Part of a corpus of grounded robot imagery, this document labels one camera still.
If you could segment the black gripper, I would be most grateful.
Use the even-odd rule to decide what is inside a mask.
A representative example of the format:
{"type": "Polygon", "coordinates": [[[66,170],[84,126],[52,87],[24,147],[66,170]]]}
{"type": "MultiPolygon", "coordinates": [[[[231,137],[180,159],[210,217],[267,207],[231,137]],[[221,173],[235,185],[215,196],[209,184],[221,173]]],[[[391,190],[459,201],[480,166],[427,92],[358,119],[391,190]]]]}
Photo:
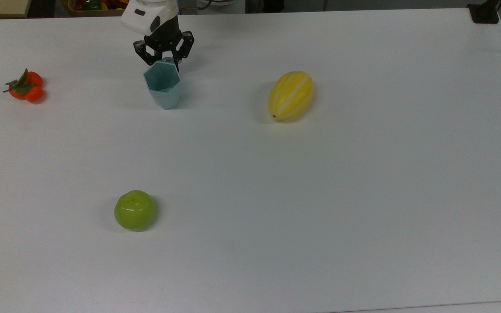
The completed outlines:
{"type": "Polygon", "coordinates": [[[150,36],[135,41],[135,53],[148,65],[163,59],[163,52],[172,50],[172,57],[179,72],[179,64],[187,59],[195,42],[191,31],[181,32],[178,16],[159,26],[150,36]]]}

